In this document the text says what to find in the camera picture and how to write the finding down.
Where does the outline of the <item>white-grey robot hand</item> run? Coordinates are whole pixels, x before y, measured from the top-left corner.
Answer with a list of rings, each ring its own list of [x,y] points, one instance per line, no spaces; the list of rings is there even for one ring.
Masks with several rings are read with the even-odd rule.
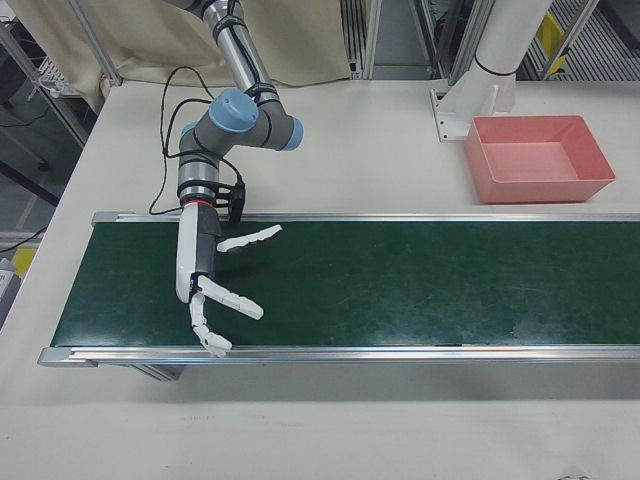
[[[177,240],[176,295],[189,306],[192,330],[210,354],[224,357],[231,350],[232,343],[210,329],[204,315],[206,299],[255,320],[261,319],[264,314],[264,310],[252,300],[214,281],[215,255],[266,241],[281,231],[282,227],[276,224],[252,234],[223,240],[214,207],[204,201],[188,202],[183,206]]]

